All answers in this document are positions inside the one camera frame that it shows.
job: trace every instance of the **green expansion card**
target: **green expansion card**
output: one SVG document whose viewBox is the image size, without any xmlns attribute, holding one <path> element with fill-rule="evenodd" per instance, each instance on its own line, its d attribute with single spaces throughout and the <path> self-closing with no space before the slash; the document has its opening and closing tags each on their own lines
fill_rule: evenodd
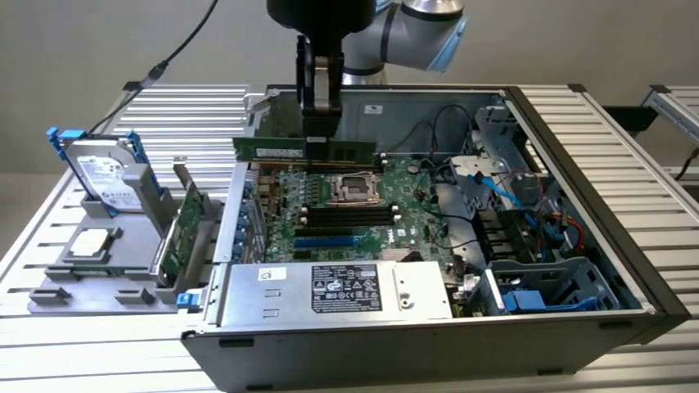
<svg viewBox="0 0 699 393">
<path fill-rule="evenodd" d="M 259 161 L 279 164 L 309 164 L 303 155 L 303 140 L 297 138 L 233 138 L 238 161 Z M 326 165 L 373 165 L 374 142 L 328 142 Z"/>
<path fill-rule="evenodd" d="M 171 278 L 186 267 L 194 247 L 198 220 L 201 218 L 201 194 L 190 183 L 183 194 L 177 218 L 171 221 L 158 256 L 165 274 Z"/>
<path fill-rule="evenodd" d="M 372 206 L 396 204 L 400 220 L 394 225 L 352 227 L 353 244 L 341 248 L 302 249 L 303 258 L 294 255 L 294 231 L 301 207 L 332 207 L 334 194 L 330 182 L 337 176 L 369 175 L 376 180 L 377 202 Z M 309 174 L 302 169 L 279 170 L 262 168 L 258 194 L 266 205 L 267 246 L 266 262 L 341 261 L 341 260 L 400 260 L 409 252 L 417 251 L 424 260 L 437 260 L 442 266 L 452 261 L 450 252 L 432 244 L 432 238 L 442 226 L 440 218 L 418 207 L 414 188 L 424 170 L 409 158 L 390 158 L 384 173 L 357 172 L 356 174 Z M 421 183 L 424 194 L 429 191 L 426 181 Z M 422 202 L 424 207 L 437 212 L 436 204 Z"/>
</svg>

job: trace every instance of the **green circuit board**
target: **green circuit board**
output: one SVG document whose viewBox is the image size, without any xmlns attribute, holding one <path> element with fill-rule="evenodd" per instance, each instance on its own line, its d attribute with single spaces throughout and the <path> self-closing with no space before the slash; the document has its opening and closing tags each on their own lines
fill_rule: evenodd
<svg viewBox="0 0 699 393">
<path fill-rule="evenodd" d="M 374 173 L 376 190 L 380 196 L 380 203 L 376 206 L 394 203 L 400 209 L 401 218 L 394 225 L 352 227 L 353 247 L 311 248 L 309 259 L 302 261 L 380 260 L 382 256 L 386 259 L 390 253 L 398 255 L 400 251 L 418 251 L 424 260 L 437 260 L 440 264 L 446 264 L 452 260 L 450 251 L 432 244 L 430 238 L 441 227 L 442 221 L 418 207 L 414 190 L 424 170 L 421 169 L 417 174 L 409 174 L 406 172 L 409 165 L 418 165 L 418 162 L 409 158 L 389 159 L 384 172 Z M 270 192 L 265 214 L 266 262 L 297 260 L 293 258 L 293 241 L 294 230 L 302 227 L 298 223 L 299 210 L 302 205 L 329 207 L 332 202 L 328 180 L 332 177 L 332 174 L 305 173 L 299 168 L 262 171 L 265 183 L 262 190 Z M 424 192 L 429 190 L 426 183 L 424 181 L 420 187 Z M 422 206 L 430 211 L 438 211 L 437 205 L 430 205 L 426 201 Z"/>
<path fill-rule="evenodd" d="M 183 194 L 177 218 L 171 222 L 167 236 L 163 240 L 161 260 L 162 269 L 171 277 L 185 268 L 189 263 L 191 249 L 194 247 L 198 221 L 201 218 L 201 194 L 190 184 Z"/>
</svg>

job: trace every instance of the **slotted aluminum table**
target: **slotted aluminum table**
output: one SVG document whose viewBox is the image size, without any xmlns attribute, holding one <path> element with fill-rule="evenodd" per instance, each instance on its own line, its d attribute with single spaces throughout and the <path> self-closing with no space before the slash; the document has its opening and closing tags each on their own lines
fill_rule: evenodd
<svg viewBox="0 0 699 393">
<path fill-rule="evenodd" d="M 699 86 L 650 86 L 641 105 L 653 108 L 699 146 Z"/>
<path fill-rule="evenodd" d="M 243 129 L 245 86 L 158 86 L 113 125 L 142 138 L 153 170 L 174 195 L 174 156 L 225 201 Z M 521 86 L 693 319 L 646 346 L 624 346 L 573 376 L 378 386 L 357 391 L 699 391 L 699 215 L 684 190 L 649 159 L 598 104 L 566 86 Z M 215 391 L 177 341 L 189 316 L 26 315 L 27 289 L 43 279 L 83 215 L 81 189 L 65 174 L 0 262 L 0 391 Z"/>
</svg>

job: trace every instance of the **power supply label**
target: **power supply label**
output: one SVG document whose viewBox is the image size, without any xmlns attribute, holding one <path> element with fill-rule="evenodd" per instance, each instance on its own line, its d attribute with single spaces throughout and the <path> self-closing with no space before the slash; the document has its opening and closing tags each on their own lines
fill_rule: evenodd
<svg viewBox="0 0 699 393">
<path fill-rule="evenodd" d="M 318 314 L 381 311 L 374 264 L 311 267 L 310 307 Z"/>
</svg>

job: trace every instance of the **blue plastic part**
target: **blue plastic part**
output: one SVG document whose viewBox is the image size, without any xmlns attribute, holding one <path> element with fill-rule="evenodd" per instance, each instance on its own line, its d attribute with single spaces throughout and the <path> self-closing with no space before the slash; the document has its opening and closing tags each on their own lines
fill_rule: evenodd
<svg viewBox="0 0 699 393">
<path fill-rule="evenodd" d="M 458 43 L 461 43 L 462 32 L 466 29 L 466 22 L 468 18 L 462 17 L 458 21 L 458 25 L 450 33 L 450 36 L 446 38 L 446 42 L 438 50 L 432 63 L 426 66 L 428 71 L 444 72 L 446 70 L 449 63 L 454 58 Z"/>
<path fill-rule="evenodd" d="M 58 137 L 57 132 L 58 132 L 57 127 L 50 127 L 47 131 L 45 131 L 45 135 L 47 136 L 47 143 L 50 144 L 50 146 L 53 147 L 53 150 L 55 151 L 57 158 L 59 158 L 61 161 L 65 161 L 65 163 L 67 164 L 69 170 L 73 171 L 74 178 L 77 179 L 77 182 L 82 186 L 82 190 L 85 190 L 86 199 L 89 201 L 93 201 L 94 196 L 89 192 L 89 188 L 79 174 L 77 173 L 77 170 L 74 169 L 73 163 L 69 162 L 67 155 L 65 154 L 65 150 L 62 149 L 62 146 L 61 146 L 61 138 Z"/>
<path fill-rule="evenodd" d="M 177 306 L 178 309 L 198 309 L 198 295 L 186 292 L 179 293 L 174 301 L 174 306 Z"/>
<path fill-rule="evenodd" d="M 469 174 L 466 176 L 474 183 L 476 182 L 476 178 L 473 177 L 472 174 Z M 517 209 L 520 210 L 524 210 L 524 206 L 521 205 L 521 202 L 520 200 L 516 198 L 516 196 L 513 196 L 512 194 L 506 193 L 493 182 L 489 178 L 481 178 L 480 179 L 480 183 L 484 184 L 492 191 L 494 191 L 498 195 L 501 195 L 502 197 L 505 197 L 506 199 L 509 199 L 512 201 L 512 203 L 514 204 L 514 206 L 517 207 Z"/>
<path fill-rule="evenodd" d="M 237 229 L 247 228 L 247 220 L 242 217 L 237 217 Z"/>
<path fill-rule="evenodd" d="M 564 311 L 594 311 L 597 305 L 597 298 L 589 296 L 573 305 L 549 305 L 545 311 L 549 313 L 558 313 Z"/>
<path fill-rule="evenodd" d="M 340 248 L 353 247 L 353 237 L 318 237 L 315 239 L 295 239 L 294 248 Z"/>
<path fill-rule="evenodd" d="M 376 14 L 385 10 L 385 8 L 390 5 L 393 0 L 376 0 Z"/>
<path fill-rule="evenodd" d="M 45 131 L 45 135 L 47 136 L 47 143 L 53 147 L 53 150 L 55 151 L 57 158 L 59 158 L 62 161 L 67 160 L 67 156 L 65 155 L 65 151 L 62 150 L 61 141 L 57 138 L 57 127 L 50 127 L 47 131 Z"/>
<path fill-rule="evenodd" d="M 135 158 L 135 162 L 138 164 L 149 164 L 150 161 L 147 160 L 147 155 L 145 154 L 145 149 L 142 148 L 141 136 L 134 131 L 129 131 L 125 135 L 125 138 L 133 145 L 133 157 Z M 162 192 L 165 190 L 162 190 L 162 187 L 159 186 L 159 183 L 157 182 L 154 173 L 153 173 L 153 184 L 154 184 L 154 189 L 157 190 L 157 195 L 162 196 Z"/>
<path fill-rule="evenodd" d="M 510 291 L 502 295 L 502 303 L 510 314 L 561 313 L 594 310 L 597 298 L 589 296 L 573 305 L 545 305 L 538 291 Z"/>
<path fill-rule="evenodd" d="M 86 135 L 83 129 L 66 129 L 61 132 L 61 134 L 57 136 L 58 139 L 66 140 L 66 141 L 75 141 L 77 139 L 81 139 Z"/>
<path fill-rule="evenodd" d="M 239 242 L 243 242 L 243 239 L 246 238 L 246 235 L 243 234 L 242 231 L 235 231 L 234 235 L 233 235 L 233 241 L 235 243 L 239 243 Z"/>
<path fill-rule="evenodd" d="M 251 187 L 251 182 L 243 182 L 242 198 L 249 198 L 249 195 L 251 193 Z"/>
<path fill-rule="evenodd" d="M 231 258 L 233 259 L 239 258 L 242 256 L 242 251 L 243 251 L 242 247 L 238 244 L 233 245 L 231 246 Z"/>
<path fill-rule="evenodd" d="M 536 313 L 545 310 L 538 291 L 512 291 L 502 295 L 504 308 L 509 313 Z"/>
</svg>

